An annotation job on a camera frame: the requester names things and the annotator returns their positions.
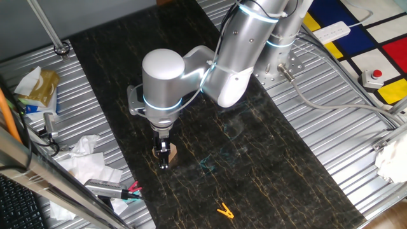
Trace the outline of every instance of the black work surface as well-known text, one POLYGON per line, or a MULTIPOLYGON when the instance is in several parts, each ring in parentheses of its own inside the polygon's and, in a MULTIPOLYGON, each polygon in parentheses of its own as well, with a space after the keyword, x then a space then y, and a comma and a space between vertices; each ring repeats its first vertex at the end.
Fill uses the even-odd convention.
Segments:
POLYGON ((219 33, 195 0, 175 0, 70 38, 158 228, 354 228, 349 202, 259 82, 221 109, 199 95, 175 122, 177 163, 162 171, 152 129, 128 112, 143 57, 214 49, 219 33), (233 219, 218 213, 224 202, 233 219))

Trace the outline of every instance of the gray cable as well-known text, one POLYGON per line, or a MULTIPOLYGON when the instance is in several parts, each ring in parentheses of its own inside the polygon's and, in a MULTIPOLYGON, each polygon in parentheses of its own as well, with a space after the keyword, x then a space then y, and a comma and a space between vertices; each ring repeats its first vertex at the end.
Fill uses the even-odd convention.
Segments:
MULTIPOLYGON (((316 54, 316 53, 314 53, 314 52, 311 52, 310 50, 306 50, 306 49, 304 49, 304 48, 302 48, 302 47, 300 47, 300 46, 298 46, 298 45, 296 45, 296 44, 293 44, 293 45, 294 45, 295 47, 299 48, 300 50, 303 50, 303 51, 305 51, 305 52, 307 52, 307 53, 311 53, 311 54, 313 54, 313 55, 315 55, 315 56, 321 58, 321 60, 323 60, 325 63, 329 64, 329 66, 331 66, 332 69, 333 69, 336 73, 338 73, 338 75, 341 76, 341 77, 346 81, 346 79, 342 76, 342 74, 340 74, 340 73, 338 72, 338 70, 336 69, 336 67, 335 67, 334 65, 332 65, 329 60, 326 60, 325 57, 321 57, 320 55, 318 55, 318 54, 316 54)), ((386 111, 384 111, 384 110, 382 110, 382 109, 379 109, 379 108, 376 108, 376 107, 370 106, 370 105, 364 105, 364 106, 367 106, 367 107, 368 107, 368 108, 365 107, 366 109, 370 109, 370 108, 378 109, 378 110, 376 110, 376 111, 378 111, 379 113, 381 113, 381 114, 383 114, 383 115, 385 115, 385 116, 391 115, 392 117, 395 118, 395 116, 394 116, 393 114, 390 114, 390 113, 388 113, 388 112, 386 112, 386 111)), ((395 121, 396 121, 398 124, 400 124, 400 125, 404 124, 403 122, 400 122, 398 119, 396 119, 395 121)))
POLYGON ((294 89, 297 91, 298 95, 303 99, 303 101, 306 104, 308 104, 309 106, 312 106, 313 108, 317 108, 317 109, 364 108, 364 109, 369 109, 369 110, 372 110, 372 111, 379 112, 379 113, 393 119, 399 125, 404 124, 402 121, 400 121, 398 118, 396 118, 393 114, 390 114, 389 112, 386 112, 386 111, 384 111, 382 109, 379 109, 379 108, 376 108, 374 106, 369 106, 369 105, 364 105, 364 104, 344 104, 344 105, 337 105, 337 106, 321 106, 321 105, 314 104, 311 101, 309 101, 307 98, 304 97, 304 95, 299 90, 299 88, 298 88, 297 84, 295 83, 295 81, 291 82, 291 84, 293 85, 294 89))
POLYGON ((350 2, 349 0, 345 0, 345 1, 346 1, 349 5, 351 5, 351 6, 353 6, 353 7, 356 7, 356 8, 362 9, 362 10, 366 10, 367 12, 369 12, 369 15, 368 15, 366 18, 362 19, 359 23, 356 23, 356 24, 353 24, 353 25, 348 26, 349 28, 352 28, 352 27, 355 27, 355 26, 357 26, 357 25, 361 25, 362 23, 365 23, 365 22, 366 22, 367 20, 369 20, 369 19, 373 16, 373 14, 374 14, 373 11, 371 11, 371 10, 365 8, 365 7, 358 6, 358 5, 356 5, 356 4, 352 3, 352 2, 350 2))

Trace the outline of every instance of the plastic clip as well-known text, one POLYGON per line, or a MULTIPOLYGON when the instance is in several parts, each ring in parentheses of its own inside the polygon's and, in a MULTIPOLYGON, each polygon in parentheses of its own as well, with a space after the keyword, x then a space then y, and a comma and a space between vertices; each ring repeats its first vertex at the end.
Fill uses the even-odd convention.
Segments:
POLYGON ((141 188, 141 187, 136 188, 136 187, 137 187, 137 183, 138 183, 138 181, 135 181, 135 182, 128 188, 128 190, 131 191, 132 193, 137 192, 137 191, 140 191, 142 188, 141 188))
POLYGON ((220 209, 216 209, 216 210, 217 210, 218 212, 224 214, 224 215, 227 216, 228 218, 233 219, 233 218, 235 217, 235 216, 233 215, 233 213, 229 210, 229 208, 228 208, 224 203, 222 203, 222 205, 223 205, 223 207, 226 209, 225 211, 222 211, 222 210, 220 210, 220 209))

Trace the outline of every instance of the metal grating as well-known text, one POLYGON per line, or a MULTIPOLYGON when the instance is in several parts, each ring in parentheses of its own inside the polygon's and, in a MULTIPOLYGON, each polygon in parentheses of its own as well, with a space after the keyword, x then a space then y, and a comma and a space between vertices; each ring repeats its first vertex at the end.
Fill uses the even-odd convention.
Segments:
MULTIPOLYGON (((60 76, 57 88, 60 111, 55 119, 59 136, 56 141, 59 144, 67 144, 72 149, 81 136, 99 134, 95 152, 103 152, 107 166, 123 171, 120 182, 129 187, 134 182, 133 176, 72 47, 69 56, 70 60, 63 62, 53 52, 53 46, 49 46, 0 64, 0 74, 14 90, 21 78, 33 67, 40 66, 56 71, 60 76)), ((30 125, 40 130, 44 122, 30 122, 30 125)), ((63 152, 55 157, 56 160, 65 158, 67 153, 63 152)), ((48 199, 41 197, 40 202, 50 228, 95 228, 78 216, 67 221, 51 219, 48 199)), ((136 225, 137 228, 155 228, 151 215, 141 200, 129 202, 127 209, 120 216, 126 223, 136 225)))
MULTIPOLYGON (((198 0, 219 29, 234 0, 198 0)), ((317 52, 313 46, 297 45, 317 52)), ((293 48, 305 70, 296 76, 304 95, 317 104, 365 104, 346 73, 338 75, 321 58, 293 48)), ((371 145, 389 133, 389 126, 376 113, 365 109, 318 110, 304 105, 294 88, 277 77, 267 92, 290 124, 332 175, 364 217, 373 219, 407 196, 407 184, 389 184, 377 175, 376 153, 371 145)))

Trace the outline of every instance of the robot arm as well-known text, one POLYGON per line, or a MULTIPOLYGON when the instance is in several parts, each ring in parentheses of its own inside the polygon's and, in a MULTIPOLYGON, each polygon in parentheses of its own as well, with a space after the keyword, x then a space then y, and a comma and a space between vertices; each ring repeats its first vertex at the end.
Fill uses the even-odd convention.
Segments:
POLYGON ((291 47, 300 30, 305 15, 314 0, 291 0, 285 11, 292 12, 290 17, 281 18, 275 26, 266 46, 263 48, 254 74, 263 78, 274 78, 279 75, 278 65, 288 64, 291 47))
POLYGON ((196 91, 195 97, 202 91, 221 107, 234 105, 245 92, 254 65, 280 19, 270 15, 283 15, 289 1, 297 0, 237 1, 225 17, 216 53, 198 46, 184 57, 166 49, 145 56, 143 102, 139 102, 136 88, 129 86, 128 103, 132 115, 142 115, 142 109, 142 116, 150 121, 160 168, 169 166, 169 131, 179 116, 182 97, 196 91))

